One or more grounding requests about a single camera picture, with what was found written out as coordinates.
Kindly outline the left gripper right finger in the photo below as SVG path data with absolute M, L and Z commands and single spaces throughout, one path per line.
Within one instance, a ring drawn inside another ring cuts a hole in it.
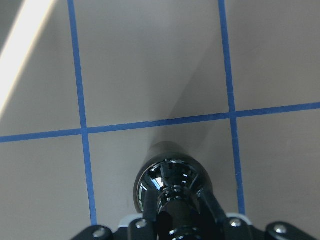
M 200 202 L 200 214 L 209 223 L 223 223 L 227 218 L 214 193 L 209 188 L 202 188 L 198 192 Z

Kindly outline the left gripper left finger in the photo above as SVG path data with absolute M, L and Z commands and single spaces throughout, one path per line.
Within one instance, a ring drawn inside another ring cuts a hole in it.
M 143 200 L 143 219 L 153 225 L 158 220 L 158 193 L 157 191 L 147 191 Z

